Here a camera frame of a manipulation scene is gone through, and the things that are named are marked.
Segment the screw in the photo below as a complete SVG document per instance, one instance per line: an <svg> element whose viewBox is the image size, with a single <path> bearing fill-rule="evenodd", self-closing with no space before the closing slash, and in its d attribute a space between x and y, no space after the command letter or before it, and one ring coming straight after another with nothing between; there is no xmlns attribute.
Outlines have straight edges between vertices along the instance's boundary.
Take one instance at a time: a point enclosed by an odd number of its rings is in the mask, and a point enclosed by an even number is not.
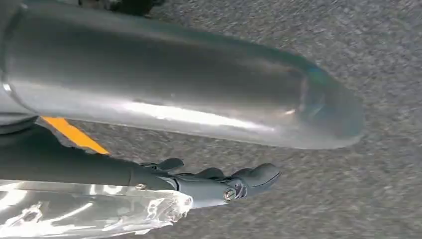
<svg viewBox="0 0 422 239"><path fill-rule="evenodd" d="M224 192L224 200L226 202L231 202L236 198L236 191L232 188L228 188L225 192Z"/></svg>
<svg viewBox="0 0 422 239"><path fill-rule="evenodd" d="M135 188L136 188L137 190L144 190L144 189L146 188L146 185L145 185L145 184L140 183L140 184L136 185L136 186L135 186Z"/></svg>

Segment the plastic wrap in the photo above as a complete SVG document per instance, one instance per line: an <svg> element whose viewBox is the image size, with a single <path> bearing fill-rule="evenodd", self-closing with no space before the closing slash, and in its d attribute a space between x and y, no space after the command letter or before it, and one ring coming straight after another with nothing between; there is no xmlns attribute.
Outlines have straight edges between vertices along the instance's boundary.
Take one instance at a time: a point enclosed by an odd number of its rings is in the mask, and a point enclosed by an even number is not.
<svg viewBox="0 0 422 239"><path fill-rule="evenodd" d="M0 180L0 238L145 234L178 221L192 202L171 190Z"/></svg>

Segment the orange stripe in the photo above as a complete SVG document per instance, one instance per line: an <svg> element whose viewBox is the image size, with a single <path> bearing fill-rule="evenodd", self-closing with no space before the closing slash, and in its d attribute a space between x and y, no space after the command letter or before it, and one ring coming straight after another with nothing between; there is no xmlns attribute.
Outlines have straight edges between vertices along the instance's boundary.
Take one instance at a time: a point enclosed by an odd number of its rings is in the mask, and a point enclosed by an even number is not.
<svg viewBox="0 0 422 239"><path fill-rule="evenodd" d="M76 127L70 125L63 118L50 118L42 117L47 123L52 125L56 130L60 131L64 136L66 136L70 141L75 143L79 147L87 147L94 150L97 153L109 154L107 150L102 148L97 142L89 138L82 131Z"/></svg>

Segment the clear plastic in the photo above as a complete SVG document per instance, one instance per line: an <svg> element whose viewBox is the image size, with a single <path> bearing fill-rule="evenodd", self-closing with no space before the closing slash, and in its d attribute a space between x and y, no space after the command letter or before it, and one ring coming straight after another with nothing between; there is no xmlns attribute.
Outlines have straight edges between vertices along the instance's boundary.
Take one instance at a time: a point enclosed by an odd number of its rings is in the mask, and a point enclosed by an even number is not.
<svg viewBox="0 0 422 239"><path fill-rule="evenodd" d="M0 180L0 238L145 234L177 222L192 203L171 190Z"/></svg>

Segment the gray pavement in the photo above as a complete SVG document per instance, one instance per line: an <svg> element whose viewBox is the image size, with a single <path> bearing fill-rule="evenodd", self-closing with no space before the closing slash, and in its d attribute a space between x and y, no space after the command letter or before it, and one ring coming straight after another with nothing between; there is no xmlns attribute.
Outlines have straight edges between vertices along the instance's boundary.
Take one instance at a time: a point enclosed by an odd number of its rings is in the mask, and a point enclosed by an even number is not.
<svg viewBox="0 0 422 239"><path fill-rule="evenodd" d="M282 167L269 193L122 239L422 238L420 0L168 1L155 18L317 62L362 98L367 132L353 147L310 151L73 121L124 159L180 157L194 172Z"/></svg>

